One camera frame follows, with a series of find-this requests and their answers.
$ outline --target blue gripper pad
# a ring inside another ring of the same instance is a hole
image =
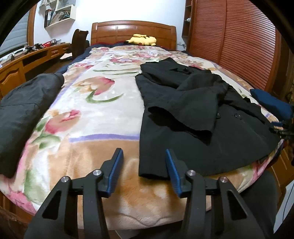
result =
[[[191,183],[186,180],[185,176],[188,170],[187,165],[183,161],[178,160],[171,149],[166,150],[165,161],[174,192],[179,198],[187,197],[187,194],[192,189]]]
[[[117,148],[110,160],[105,161],[100,170],[103,179],[98,183],[98,191],[102,197],[110,197],[114,192],[121,168],[123,166],[123,150]]]

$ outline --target bed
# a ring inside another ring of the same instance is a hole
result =
[[[110,46],[141,32],[156,37],[159,47]],[[0,175],[0,190],[18,208],[34,215],[62,176],[84,177],[100,168],[120,147],[124,151],[122,173],[115,193],[103,199],[108,229],[142,229],[182,220],[186,199],[179,199],[168,181],[138,176],[144,106],[134,77],[140,72],[140,65],[171,57],[186,66],[209,69],[240,95],[258,104],[249,93],[252,87],[215,63],[174,51],[174,26],[143,21],[93,23],[91,45],[63,69],[62,90],[28,139],[15,176],[8,179]],[[262,113],[269,121],[277,121],[264,108]],[[222,175],[239,192],[245,190],[270,164],[282,143],[281,140],[263,163],[254,162]],[[206,206],[209,210],[210,197]],[[24,213],[20,218],[30,221]],[[81,198],[78,226],[83,229]]]

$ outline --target black jacket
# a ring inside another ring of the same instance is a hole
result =
[[[0,101],[0,174],[13,177],[26,141],[63,83],[62,74],[40,74]]]
[[[171,58],[142,64],[141,70],[136,76],[145,106],[140,176],[168,177],[166,149],[208,176],[264,160],[280,141],[260,107],[210,70]]]

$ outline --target wooden wardrobe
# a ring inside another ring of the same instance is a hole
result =
[[[254,88],[285,100],[285,82],[291,85],[286,79],[289,47],[249,0],[186,0],[182,37],[191,55],[215,62]],[[282,199],[286,185],[294,180],[287,148],[269,170]]]

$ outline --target louvered door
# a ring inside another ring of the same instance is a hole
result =
[[[279,46],[271,21],[249,0],[197,0],[188,51],[270,91]]]

